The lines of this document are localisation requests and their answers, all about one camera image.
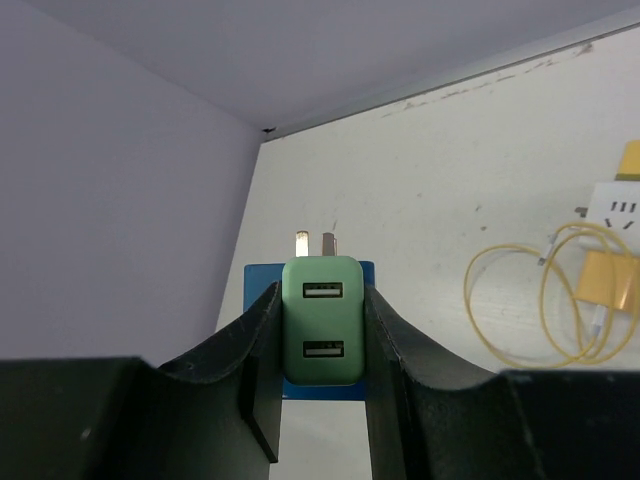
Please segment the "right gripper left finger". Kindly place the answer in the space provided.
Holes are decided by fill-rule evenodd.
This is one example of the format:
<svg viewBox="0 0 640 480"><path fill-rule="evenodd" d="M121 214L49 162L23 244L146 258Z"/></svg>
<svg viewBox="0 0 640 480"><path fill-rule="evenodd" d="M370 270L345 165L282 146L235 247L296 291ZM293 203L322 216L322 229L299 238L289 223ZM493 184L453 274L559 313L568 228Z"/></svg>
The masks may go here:
<svg viewBox="0 0 640 480"><path fill-rule="evenodd" d="M154 367L134 357L5 360L5 479L265 479L278 459L281 287Z"/></svg>

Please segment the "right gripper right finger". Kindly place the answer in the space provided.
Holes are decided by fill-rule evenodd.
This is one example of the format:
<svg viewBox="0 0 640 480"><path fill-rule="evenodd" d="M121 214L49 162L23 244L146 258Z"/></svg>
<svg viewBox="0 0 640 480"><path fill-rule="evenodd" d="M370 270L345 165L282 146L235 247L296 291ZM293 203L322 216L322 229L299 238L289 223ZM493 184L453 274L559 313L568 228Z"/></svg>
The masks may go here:
<svg viewBox="0 0 640 480"><path fill-rule="evenodd" d="M639 375L491 373L364 299L366 418L376 479L635 479Z"/></svg>

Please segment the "dark blue cube socket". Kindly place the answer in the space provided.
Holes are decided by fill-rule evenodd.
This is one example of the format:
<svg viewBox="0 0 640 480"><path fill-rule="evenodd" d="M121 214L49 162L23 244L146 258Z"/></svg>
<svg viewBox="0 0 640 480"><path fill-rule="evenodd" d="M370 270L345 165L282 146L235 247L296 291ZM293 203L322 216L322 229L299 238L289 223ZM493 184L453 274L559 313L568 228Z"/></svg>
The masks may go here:
<svg viewBox="0 0 640 480"><path fill-rule="evenodd" d="M296 238L296 254L294 258L307 256L311 256L309 254L308 233L299 231ZM323 235L322 254L319 256L343 256L337 253L337 239L333 234L325 233ZM275 282L280 284L282 293L282 272L287 262L247 264L244 267L243 307L245 309L249 308L266 288ZM358 262L363 270L365 296L366 288L375 284L375 265L371 261ZM363 376L353 385L316 387L294 385L284 376L282 396L287 400L362 401L365 397Z"/></svg>

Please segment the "mint green USB charger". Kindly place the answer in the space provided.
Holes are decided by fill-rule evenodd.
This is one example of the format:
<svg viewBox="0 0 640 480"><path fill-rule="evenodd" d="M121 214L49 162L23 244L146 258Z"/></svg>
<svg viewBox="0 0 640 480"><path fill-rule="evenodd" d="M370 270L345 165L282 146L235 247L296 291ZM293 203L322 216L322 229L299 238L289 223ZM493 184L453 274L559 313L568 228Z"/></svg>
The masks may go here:
<svg viewBox="0 0 640 480"><path fill-rule="evenodd" d="M300 386L348 386L365 370L364 275L349 256L307 256L282 272L283 370Z"/></svg>

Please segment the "white cube socket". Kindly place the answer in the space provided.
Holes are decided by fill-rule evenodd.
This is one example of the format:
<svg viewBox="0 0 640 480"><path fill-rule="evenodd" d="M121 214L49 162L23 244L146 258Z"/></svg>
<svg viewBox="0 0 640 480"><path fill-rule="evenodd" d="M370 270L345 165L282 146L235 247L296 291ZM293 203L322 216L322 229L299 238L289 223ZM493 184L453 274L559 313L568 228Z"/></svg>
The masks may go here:
<svg viewBox="0 0 640 480"><path fill-rule="evenodd" d="M638 255L639 183L596 183L582 221L611 230L634 255Z"/></svg>

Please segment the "yellow top plug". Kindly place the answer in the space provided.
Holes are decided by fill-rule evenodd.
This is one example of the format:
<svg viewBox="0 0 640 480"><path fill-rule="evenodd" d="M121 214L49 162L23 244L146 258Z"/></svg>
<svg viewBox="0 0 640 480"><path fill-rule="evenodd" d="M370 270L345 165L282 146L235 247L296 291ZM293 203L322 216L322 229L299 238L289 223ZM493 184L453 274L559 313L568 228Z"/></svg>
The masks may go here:
<svg viewBox="0 0 640 480"><path fill-rule="evenodd" d="M616 181L640 181L640 141L626 143L616 175Z"/></svg>

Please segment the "yellow USB charger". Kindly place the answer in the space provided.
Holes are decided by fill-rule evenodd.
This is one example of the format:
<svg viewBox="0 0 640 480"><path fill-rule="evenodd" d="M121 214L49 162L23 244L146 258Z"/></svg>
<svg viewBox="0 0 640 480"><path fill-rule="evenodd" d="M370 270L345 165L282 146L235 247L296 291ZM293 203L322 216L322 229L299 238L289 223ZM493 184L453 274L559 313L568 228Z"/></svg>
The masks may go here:
<svg viewBox="0 0 640 480"><path fill-rule="evenodd" d="M588 251L574 298L632 314L638 286L638 257L628 259L622 254L608 256L602 251Z"/></svg>

